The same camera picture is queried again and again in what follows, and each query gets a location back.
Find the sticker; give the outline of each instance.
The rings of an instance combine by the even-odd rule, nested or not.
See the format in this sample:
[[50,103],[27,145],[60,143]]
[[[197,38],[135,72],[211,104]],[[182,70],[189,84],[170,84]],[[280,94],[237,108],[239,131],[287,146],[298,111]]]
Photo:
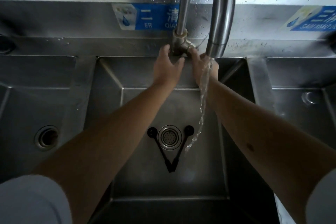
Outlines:
[[113,11],[122,30],[173,30],[179,4],[114,3]]
[[334,31],[336,30],[336,6],[303,6],[282,28],[291,31]]

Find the metal faucet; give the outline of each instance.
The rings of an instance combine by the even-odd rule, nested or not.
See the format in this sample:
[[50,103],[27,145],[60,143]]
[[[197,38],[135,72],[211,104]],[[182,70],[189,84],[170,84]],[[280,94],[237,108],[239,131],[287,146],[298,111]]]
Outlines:
[[[206,54],[212,58],[223,56],[229,39],[236,0],[213,0],[211,27]],[[177,26],[173,31],[172,52],[174,56],[187,53],[190,47],[195,47],[187,39],[186,29],[190,0],[180,0]]]

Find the water stream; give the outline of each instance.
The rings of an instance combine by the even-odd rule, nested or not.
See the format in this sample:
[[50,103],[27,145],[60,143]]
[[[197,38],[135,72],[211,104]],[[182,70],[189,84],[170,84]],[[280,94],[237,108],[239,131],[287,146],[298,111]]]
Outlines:
[[199,120],[199,128],[197,131],[197,134],[194,135],[192,138],[190,144],[187,145],[185,148],[185,151],[188,152],[190,150],[190,147],[197,141],[199,135],[202,132],[203,124],[204,124],[204,115],[205,115],[205,109],[207,104],[207,95],[208,95],[208,85],[209,85],[209,77],[210,77],[210,71],[212,69],[214,59],[209,59],[209,62],[204,66],[201,79],[200,79],[200,89],[201,89],[201,118]]

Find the hand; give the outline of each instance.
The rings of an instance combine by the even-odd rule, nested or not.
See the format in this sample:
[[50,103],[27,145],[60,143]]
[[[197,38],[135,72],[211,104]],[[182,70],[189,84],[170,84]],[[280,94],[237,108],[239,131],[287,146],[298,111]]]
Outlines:
[[[208,64],[210,58],[205,53],[198,55],[198,51],[195,48],[190,48],[189,52],[192,57],[192,73],[198,86],[200,86],[200,80],[203,72],[203,68]],[[212,64],[212,70],[210,71],[210,77],[218,80],[218,68],[219,65],[216,61]]]
[[168,57],[169,48],[169,44],[160,48],[159,56],[154,63],[153,84],[165,85],[173,90],[180,79],[184,65],[184,58],[180,58],[173,65]]

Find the forearm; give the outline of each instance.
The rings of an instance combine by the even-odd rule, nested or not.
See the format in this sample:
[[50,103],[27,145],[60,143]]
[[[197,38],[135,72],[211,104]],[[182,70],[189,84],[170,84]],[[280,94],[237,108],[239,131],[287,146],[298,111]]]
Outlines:
[[170,92],[170,87],[162,85],[149,87],[100,124],[77,135],[34,170],[64,189],[73,223],[88,221]]
[[211,79],[209,105],[297,224],[318,181],[336,168],[330,147]]

